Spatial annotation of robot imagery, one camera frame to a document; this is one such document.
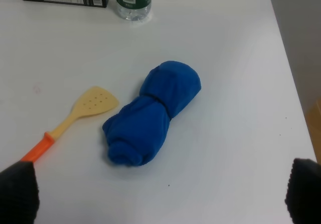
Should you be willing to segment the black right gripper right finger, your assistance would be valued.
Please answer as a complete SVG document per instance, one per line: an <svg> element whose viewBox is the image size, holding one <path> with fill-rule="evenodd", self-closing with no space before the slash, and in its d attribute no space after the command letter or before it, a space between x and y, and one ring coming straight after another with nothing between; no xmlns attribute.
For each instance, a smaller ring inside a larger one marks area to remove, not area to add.
<svg viewBox="0 0 321 224"><path fill-rule="evenodd" d="M320 165L317 162L294 159L285 204L293 223L320 223Z"/></svg>

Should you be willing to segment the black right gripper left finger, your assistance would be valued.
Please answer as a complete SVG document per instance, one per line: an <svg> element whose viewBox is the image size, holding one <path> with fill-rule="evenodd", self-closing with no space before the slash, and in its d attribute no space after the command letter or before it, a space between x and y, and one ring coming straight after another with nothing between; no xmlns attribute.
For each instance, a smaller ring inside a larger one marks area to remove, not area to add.
<svg viewBox="0 0 321 224"><path fill-rule="evenodd" d="M34 223L39 206L33 162L18 161L1 172L1 223Z"/></svg>

